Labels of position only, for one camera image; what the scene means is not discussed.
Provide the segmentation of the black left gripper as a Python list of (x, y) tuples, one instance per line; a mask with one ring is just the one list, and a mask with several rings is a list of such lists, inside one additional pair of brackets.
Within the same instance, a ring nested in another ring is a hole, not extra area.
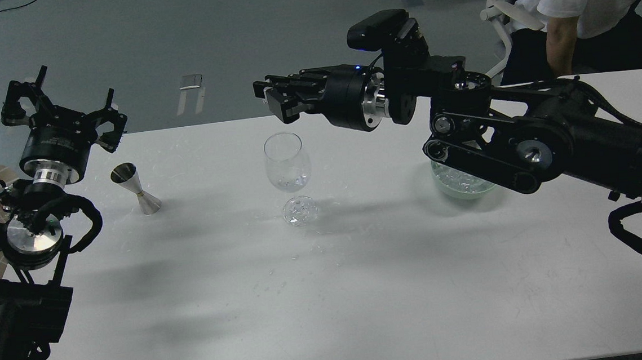
[[(34, 175), (39, 164), (57, 162), (68, 170), (68, 184), (81, 181), (86, 173), (91, 146), (98, 144), (115, 153), (127, 123), (127, 115), (113, 106), (114, 89), (110, 87), (104, 107), (88, 114), (89, 125), (83, 122), (57, 126), (55, 104), (42, 91), (47, 66), (40, 66), (33, 82), (11, 80), (1, 108), (2, 125), (28, 126), (30, 134), (20, 157), (19, 166), (27, 175)], [(98, 132), (110, 124), (111, 130)]]

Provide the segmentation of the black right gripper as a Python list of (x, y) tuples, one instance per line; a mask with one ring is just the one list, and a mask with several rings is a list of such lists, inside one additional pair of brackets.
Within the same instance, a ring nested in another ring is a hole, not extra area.
[(389, 118), (382, 70), (361, 65), (334, 66), (330, 72), (269, 74), (264, 81), (253, 82), (253, 90), (285, 125), (303, 113), (321, 114), (333, 126), (372, 132)]

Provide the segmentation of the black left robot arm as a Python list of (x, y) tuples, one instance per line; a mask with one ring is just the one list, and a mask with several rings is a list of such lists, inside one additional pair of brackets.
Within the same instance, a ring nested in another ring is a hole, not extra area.
[(0, 179), (0, 360), (47, 360), (73, 300), (62, 284), (68, 257), (96, 239), (104, 220), (89, 199), (66, 187), (86, 175), (91, 147), (117, 151), (127, 116), (112, 106), (90, 113), (52, 103), (33, 82), (10, 81), (1, 122), (30, 129), (20, 157), (26, 179)]

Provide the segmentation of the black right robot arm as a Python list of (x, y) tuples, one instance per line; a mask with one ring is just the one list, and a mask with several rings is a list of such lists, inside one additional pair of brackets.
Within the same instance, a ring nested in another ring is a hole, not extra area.
[(253, 83), (281, 122), (321, 114), (334, 126), (370, 132), (382, 118), (407, 125), (419, 97), (431, 99), (428, 159), (522, 194), (569, 175), (631, 203), (608, 216), (611, 234), (642, 255), (642, 238), (623, 221), (642, 212), (642, 123), (594, 87), (560, 78), (495, 87), (463, 57), (432, 56), (401, 9), (380, 11), (347, 32), (347, 44), (378, 52), (383, 66), (334, 65)]

